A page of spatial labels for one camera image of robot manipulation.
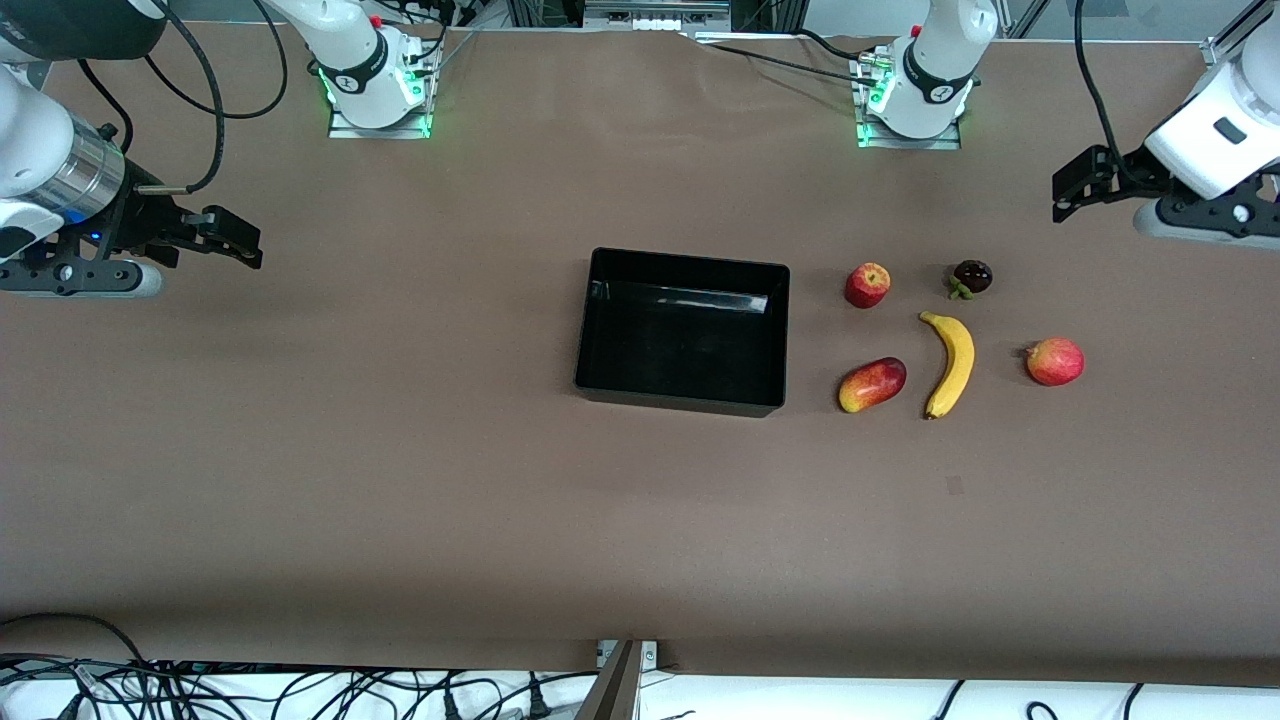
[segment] banana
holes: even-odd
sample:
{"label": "banana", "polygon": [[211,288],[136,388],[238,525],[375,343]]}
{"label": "banana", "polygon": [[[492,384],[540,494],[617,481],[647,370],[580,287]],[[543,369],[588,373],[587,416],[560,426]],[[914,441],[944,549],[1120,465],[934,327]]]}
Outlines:
{"label": "banana", "polygon": [[947,372],[942,375],[938,387],[933,388],[933,395],[924,406],[924,416],[933,420],[946,415],[956,406],[965,386],[969,384],[975,354],[973,336],[960,320],[933,313],[920,313],[920,319],[933,325],[938,337],[942,338],[942,343],[947,346]]}

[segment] brown tabletop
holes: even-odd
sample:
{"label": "brown tabletop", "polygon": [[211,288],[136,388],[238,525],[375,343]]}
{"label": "brown tabletop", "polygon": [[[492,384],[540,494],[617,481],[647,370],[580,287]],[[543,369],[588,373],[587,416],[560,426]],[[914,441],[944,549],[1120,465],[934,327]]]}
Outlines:
{"label": "brown tabletop", "polygon": [[[197,32],[230,110],[270,99],[261,26]],[[1139,236],[1133,204],[1053,225],[1051,174],[1102,137],[1069,45],[993,46],[947,154],[859,149],[847,85],[666,33],[485,33],[435,137],[329,141],[284,35],[288,97],[186,201],[259,224],[261,272],[186,254],[151,301],[0,299],[5,614],[209,660],[575,666],[634,634],[710,673],[1280,671],[1280,254]],[[1192,45],[1091,56],[1126,149],[1203,70]],[[207,97],[177,35],[156,58]],[[96,65],[131,158],[197,178],[211,119]],[[50,92],[118,122],[74,65]],[[786,406],[581,398],[596,246],[788,265]],[[948,302],[966,258],[996,283]],[[893,290],[858,311],[868,260]],[[920,310],[979,355],[936,421]],[[1015,355],[1055,334],[1089,368],[1046,389]],[[905,391],[841,414],[841,375],[886,355]],[[54,630],[6,644],[119,652]]]}

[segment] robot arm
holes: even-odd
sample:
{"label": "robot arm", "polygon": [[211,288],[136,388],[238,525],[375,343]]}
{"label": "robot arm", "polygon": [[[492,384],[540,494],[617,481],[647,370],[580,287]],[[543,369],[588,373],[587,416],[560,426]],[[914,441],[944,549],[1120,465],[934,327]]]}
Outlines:
{"label": "robot arm", "polygon": [[302,35],[335,109],[351,124],[383,128],[425,101],[422,41],[375,27],[351,0],[264,0]]}
{"label": "robot arm", "polygon": [[1053,222],[1080,208],[1146,197],[1134,218],[1152,237],[1280,250],[1280,13],[1244,51],[1211,68],[1187,101],[1124,158],[1096,145],[1053,176]]}
{"label": "robot arm", "polygon": [[933,0],[919,35],[890,47],[892,78],[868,110],[899,135],[941,135],[964,111],[973,72],[998,22],[991,0]]}
{"label": "robot arm", "polygon": [[[164,32],[166,0],[0,0],[0,290],[36,296],[138,297],[179,250],[260,268],[259,231],[219,206],[200,213],[140,192],[163,183],[104,133],[18,72],[35,60],[137,59]],[[334,105],[353,126],[393,124],[424,102],[422,44],[375,27],[353,0],[265,0],[316,55]],[[82,258],[87,242],[95,258]]]}

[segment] apple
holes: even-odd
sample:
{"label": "apple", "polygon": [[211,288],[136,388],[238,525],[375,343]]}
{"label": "apple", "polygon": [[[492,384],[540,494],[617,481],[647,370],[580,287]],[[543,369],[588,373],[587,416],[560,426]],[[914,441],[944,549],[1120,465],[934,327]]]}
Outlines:
{"label": "apple", "polygon": [[1065,386],[1084,373],[1084,352],[1065,337],[1042,340],[1027,351],[1027,372],[1042,386]]}
{"label": "apple", "polygon": [[876,263],[863,263],[845,281],[845,300],[854,307],[874,307],[888,293],[888,270]]}
{"label": "apple", "polygon": [[906,365],[897,357],[881,357],[845,375],[840,383],[840,409],[859,413],[890,400],[906,384]]}

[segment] black plastic bin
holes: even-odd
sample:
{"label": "black plastic bin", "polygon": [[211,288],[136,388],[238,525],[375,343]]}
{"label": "black plastic bin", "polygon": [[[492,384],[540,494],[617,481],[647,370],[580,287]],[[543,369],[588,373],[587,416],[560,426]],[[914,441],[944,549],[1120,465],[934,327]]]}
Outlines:
{"label": "black plastic bin", "polygon": [[783,265],[598,247],[575,384],[591,400],[763,418],[786,400]]}

